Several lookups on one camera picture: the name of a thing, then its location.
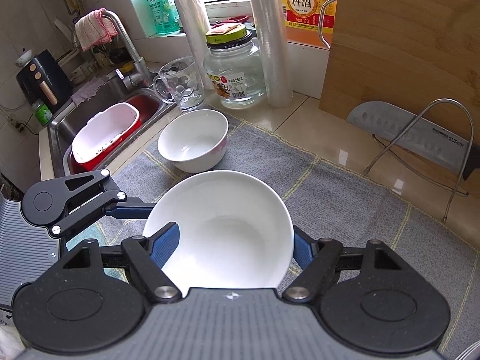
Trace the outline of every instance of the faucet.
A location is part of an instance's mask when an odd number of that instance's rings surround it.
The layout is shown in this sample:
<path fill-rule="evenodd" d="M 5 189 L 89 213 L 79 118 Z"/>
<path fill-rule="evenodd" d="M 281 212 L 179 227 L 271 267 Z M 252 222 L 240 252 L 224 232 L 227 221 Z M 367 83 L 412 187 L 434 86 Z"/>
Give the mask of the faucet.
<path fill-rule="evenodd" d="M 128 33 L 125 30 L 125 27 L 123 26 L 117 14 L 112 11 L 106 10 L 102 13 L 102 17 L 110 19 L 110 21 L 113 23 L 113 25 L 117 29 L 118 36 L 121 37 L 121 39 L 123 40 L 125 48 L 127 49 L 128 54 L 130 54 L 130 58 L 132 58 L 133 60 L 133 66 L 135 67 L 134 73 L 131 73 L 129 76 L 124 77 L 117 70 L 117 74 L 119 75 L 127 89 L 131 91 L 135 86 L 139 84 L 146 88 L 152 86 L 152 76 L 150 75 L 150 71 L 147 68 L 145 60 L 138 54 L 137 49 L 135 48 L 130 37 L 128 36 Z M 78 47 L 80 45 L 80 42 L 78 41 L 78 36 L 75 31 L 73 32 L 73 45 L 74 47 Z"/>

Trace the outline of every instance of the cleaver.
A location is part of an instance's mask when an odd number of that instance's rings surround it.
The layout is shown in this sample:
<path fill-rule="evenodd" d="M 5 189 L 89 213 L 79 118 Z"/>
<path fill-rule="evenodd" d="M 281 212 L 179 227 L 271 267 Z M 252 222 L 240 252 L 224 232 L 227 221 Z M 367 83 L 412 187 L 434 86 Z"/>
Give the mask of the cleaver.
<path fill-rule="evenodd" d="M 355 107 L 346 121 L 364 131 L 392 141 L 415 116 L 412 112 L 393 104 L 370 101 Z M 421 118 L 397 142 L 397 145 L 458 174 L 469 143 L 453 132 Z M 477 168 L 480 168 L 480 147 L 473 145 L 463 179 L 467 180 Z"/>

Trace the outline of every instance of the barcode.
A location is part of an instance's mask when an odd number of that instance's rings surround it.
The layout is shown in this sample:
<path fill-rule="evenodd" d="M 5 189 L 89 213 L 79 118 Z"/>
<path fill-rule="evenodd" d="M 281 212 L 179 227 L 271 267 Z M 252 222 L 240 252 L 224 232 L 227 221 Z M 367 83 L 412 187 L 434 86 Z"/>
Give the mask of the barcode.
<path fill-rule="evenodd" d="M 232 93 L 232 99 L 239 99 L 241 97 L 245 97 L 244 91 Z"/>

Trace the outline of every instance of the wooden cutting board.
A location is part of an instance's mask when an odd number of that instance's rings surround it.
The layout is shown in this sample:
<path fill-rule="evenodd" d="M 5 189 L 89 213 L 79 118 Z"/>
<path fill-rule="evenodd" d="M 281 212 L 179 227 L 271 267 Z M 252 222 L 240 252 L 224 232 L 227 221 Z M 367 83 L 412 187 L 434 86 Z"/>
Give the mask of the wooden cutting board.
<path fill-rule="evenodd" d="M 357 105 L 381 100 L 417 114 L 442 97 L 469 110 L 480 145 L 480 0 L 338 0 L 322 110 L 346 119 Z M 426 118 L 470 138 L 453 105 Z M 429 176 L 455 180 L 431 169 Z M 480 197 L 480 169 L 464 187 Z"/>

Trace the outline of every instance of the black air fryer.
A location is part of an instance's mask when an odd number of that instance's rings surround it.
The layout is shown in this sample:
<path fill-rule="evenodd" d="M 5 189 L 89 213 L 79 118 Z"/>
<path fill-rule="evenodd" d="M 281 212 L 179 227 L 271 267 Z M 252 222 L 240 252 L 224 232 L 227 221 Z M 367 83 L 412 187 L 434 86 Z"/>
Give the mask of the black air fryer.
<path fill-rule="evenodd" d="M 30 104 L 41 99 L 52 114 L 65 104 L 74 88 L 48 50 L 32 58 L 17 74 L 17 82 Z"/>

